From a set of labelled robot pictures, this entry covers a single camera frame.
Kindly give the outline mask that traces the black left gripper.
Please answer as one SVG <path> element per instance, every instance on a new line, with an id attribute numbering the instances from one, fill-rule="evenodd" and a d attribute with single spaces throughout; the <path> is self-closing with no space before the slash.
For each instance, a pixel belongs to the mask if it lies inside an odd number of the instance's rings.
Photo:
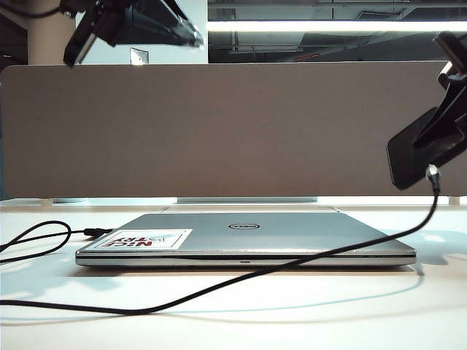
<path id="1" fill-rule="evenodd" d="M 204 45 L 203 36 L 176 1 L 134 1 L 125 8 L 126 1 L 60 1 L 64 15 L 68 12 L 75 18 L 78 12 L 85 13 L 69 44 L 83 46 L 94 35 L 115 46 L 125 19 L 123 44 Z"/>

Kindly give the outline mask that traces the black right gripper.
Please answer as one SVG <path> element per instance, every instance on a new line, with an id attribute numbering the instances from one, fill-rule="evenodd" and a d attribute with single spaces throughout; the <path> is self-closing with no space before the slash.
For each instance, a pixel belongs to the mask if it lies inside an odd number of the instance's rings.
<path id="1" fill-rule="evenodd" d="M 465 35 L 456 36 L 450 31 L 442 31 L 433 39 L 448 59 L 437 78 L 441 86 L 447 86 L 447 90 L 434 116 L 417 135 L 415 146 L 426 146 L 445 136 L 466 133 L 466 46 L 462 43 L 464 37 Z"/>

